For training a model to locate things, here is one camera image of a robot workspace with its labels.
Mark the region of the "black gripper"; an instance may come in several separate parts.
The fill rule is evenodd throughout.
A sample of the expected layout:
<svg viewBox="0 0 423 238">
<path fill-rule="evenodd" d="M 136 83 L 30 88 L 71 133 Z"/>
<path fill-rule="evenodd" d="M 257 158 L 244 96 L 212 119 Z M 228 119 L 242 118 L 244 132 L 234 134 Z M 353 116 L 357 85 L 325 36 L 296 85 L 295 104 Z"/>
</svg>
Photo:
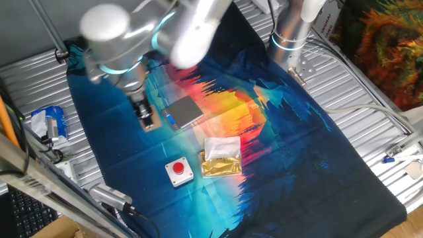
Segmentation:
<svg viewBox="0 0 423 238">
<path fill-rule="evenodd" d="M 133 109 L 138 118 L 143 121 L 146 130 L 153 129 L 154 122 L 151 115 L 151 107 L 144 91 L 138 91 L 129 96 Z"/>
</svg>

